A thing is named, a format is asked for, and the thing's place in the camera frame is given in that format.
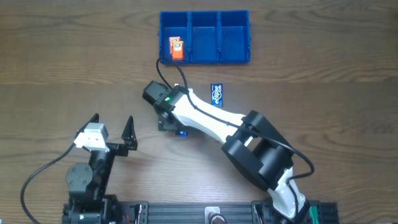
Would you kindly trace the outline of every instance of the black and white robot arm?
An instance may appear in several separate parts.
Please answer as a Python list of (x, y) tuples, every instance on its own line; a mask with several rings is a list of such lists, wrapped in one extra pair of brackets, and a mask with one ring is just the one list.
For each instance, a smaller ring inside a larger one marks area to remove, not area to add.
[[(309, 204), (294, 180), (289, 182), (291, 189), (287, 185), (287, 179), (293, 176), (293, 153), (266, 139), (262, 139), (256, 148), (250, 151), (247, 145), (257, 136), (196, 110), (186, 93), (182, 86), (176, 85), (170, 90), (165, 85), (152, 81), (144, 89), (142, 97), (154, 106), (160, 124), (171, 124), (175, 129), (193, 127), (222, 142), (221, 149), (238, 171), (261, 190), (269, 192), (275, 210), (290, 222), (300, 222), (308, 211)], [(230, 113), (205, 103), (192, 89), (189, 89), (189, 95), (192, 103), (202, 111), (290, 146), (275, 127), (258, 112), (251, 111), (247, 116)]]

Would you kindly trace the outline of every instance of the wood grain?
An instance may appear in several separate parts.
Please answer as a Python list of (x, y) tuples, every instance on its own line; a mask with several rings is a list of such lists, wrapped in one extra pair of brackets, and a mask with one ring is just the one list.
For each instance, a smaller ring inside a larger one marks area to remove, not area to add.
[[(202, 99), (224, 83), (225, 110), (263, 113), (316, 166), (298, 180), (338, 202), (342, 223), (398, 220), (398, 4), (395, 1), (0, 1), (0, 219), (28, 223), (19, 192), (94, 113), (120, 135), (133, 115), (137, 152), (116, 158), (109, 194), (149, 202), (250, 202), (269, 197), (207, 136), (157, 131), (142, 90), (160, 81), (159, 11), (249, 9), (247, 65), (184, 66)], [(174, 68), (162, 68), (170, 83)], [(29, 210), (60, 223), (74, 150), (28, 186)], [(307, 166), (295, 157), (295, 173)]]

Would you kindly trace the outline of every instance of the cable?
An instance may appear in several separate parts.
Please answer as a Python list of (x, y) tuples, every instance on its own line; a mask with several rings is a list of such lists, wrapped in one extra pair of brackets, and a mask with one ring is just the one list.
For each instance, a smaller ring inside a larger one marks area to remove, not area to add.
[(42, 168), (38, 169), (36, 172), (34, 172), (32, 175), (30, 175), (30, 177), (25, 181), (24, 186), (22, 186), (22, 190), (21, 190), (21, 205), (22, 208), (24, 209), (26, 215), (30, 218), (30, 220), (32, 220), (33, 223), (35, 224), (40, 224), (33, 216), (32, 214), (30, 214), (30, 212), (28, 211), (26, 204), (25, 204), (25, 200), (24, 200), (24, 195), (25, 195), (25, 189), (27, 187), (27, 185), (29, 184), (29, 182), (40, 172), (42, 172), (43, 170), (45, 170), (46, 168), (48, 168), (49, 166), (51, 166), (52, 164), (58, 162), (59, 160), (61, 160), (62, 158), (64, 158), (72, 149), (73, 147), (75, 147), (75, 143), (73, 143), (72, 145), (69, 146), (68, 150), (66, 150), (60, 157), (54, 159), (53, 161), (49, 162), (48, 164), (46, 164), (45, 166), (43, 166)]
[(167, 60), (167, 61), (169, 61), (169, 62), (170, 62), (172, 65), (174, 65), (174, 66), (178, 69), (178, 71), (180, 72), (181, 77), (182, 77), (182, 80), (183, 80), (183, 82), (184, 82), (184, 87), (185, 87), (185, 93), (184, 93), (184, 94), (186, 94), (186, 96), (187, 96), (187, 98), (188, 98), (188, 101), (189, 101), (189, 103), (192, 105), (193, 109), (198, 110), (199, 112), (203, 113), (204, 115), (206, 115), (206, 116), (208, 116), (208, 117), (211, 117), (211, 118), (215, 119), (216, 121), (219, 121), (219, 122), (221, 122), (221, 123), (224, 123), (224, 124), (226, 124), (227, 126), (235, 127), (235, 128), (238, 129), (238, 131), (240, 130), (240, 131), (247, 132), (247, 133), (249, 133), (249, 134), (251, 134), (251, 135), (253, 135), (253, 136), (259, 136), (260, 138), (263, 138), (263, 139), (268, 140), (268, 141), (270, 141), (270, 142), (273, 142), (273, 143), (275, 143), (275, 144), (277, 144), (277, 145), (279, 145), (279, 146), (282, 146), (282, 147), (284, 147), (285, 149), (287, 149), (287, 150), (293, 152), (294, 154), (298, 155), (301, 159), (303, 159), (303, 160), (308, 164), (308, 166), (310, 167), (310, 171), (309, 171), (309, 172), (306, 172), (306, 173), (304, 173), (304, 174), (298, 174), (298, 175), (291, 176), (291, 177), (287, 178), (286, 181), (285, 181), (286, 185), (289, 187), (289, 189), (290, 189), (290, 190), (292, 191), (292, 193), (293, 193), (293, 196), (295, 197), (295, 207), (296, 207), (296, 209), (295, 209), (295, 215), (297, 215), (298, 212), (299, 212), (299, 200), (298, 200), (298, 198), (297, 198), (297, 195), (296, 195), (295, 191), (293, 190), (293, 187), (290, 185), (290, 181), (291, 181), (291, 180), (294, 180), (294, 179), (300, 179), (300, 178), (303, 178), (303, 177), (308, 177), (308, 176), (310, 176), (311, 174), (313, 174), (314, 171), (315, 171), (315, 167), (314, 167), (312, 161), (311, 161), (307, 156), (305, 156), (303, 153), (301, 153), (300, 151), (298, 151), (297, 149), (295, 149), (295, 148), (293, 148), (293, 147), (290, 147), (290, 146), (288, 146), (288, 145), (286, 145), (286, 144), (284, 144), (284, 143), (281, 143), (281, 142), (279, 142), (279, 141), (276, 141), (275, 139), (272, 139), (272, 138), (270, 138), (270, 137), (267, 137), (267, 136), (265, 136), (265, 135), (263, 135), (263, 134), (261, 134), (261, 133), (258, 133), (258, 132), (256, 132), (256, 131), (253, 131), (253, 130), (251, 130), (251, 129), (244, 128), (244, 127), (238, 126), (238, 125), (236, 125), (236, 124), (230, 123), (230, 122), (228, 122), (228, 121), (225, 121), (225, 120), (223, 120), (223, 119), (217, 118), (216, 116), (213, 116), (213, 115), (207, 113), (206, 111), (203, 111), (203, 110), (201, 110), (200, 108), (198, 108), (198, 107), (192, 102), (192, 100), (191, 100), (191, 97), (190, 97), (190, 95), (189, 95), (189, 90), (188, 90), (187, 79), (185, 78), (185, 74), (184, 74), (184, 72), (182, 71), (182, 69), (180, 68), (180, 66), (179, 66), (177, 63), (175, 63), (173, 60), (169, 59), (169, 58), (160, 57), (160, 58), (158, 58), (158, 59), (156, 60), (156, 69), (157, 69), (157, 73), (158, 73), (159, 76), (162, 78), (162, 80), (165, 82), (165, 84), (166, 84), (170, 89), (172, 89), (172, 87), (170, 86), (170, 84), (165, 80), (165, 78), (163, 77), (163, 75), (161, 74), (161, 72), (160, 72), (160, 70), (159, 70), (159, 62), (160, 62), (161, 60)]

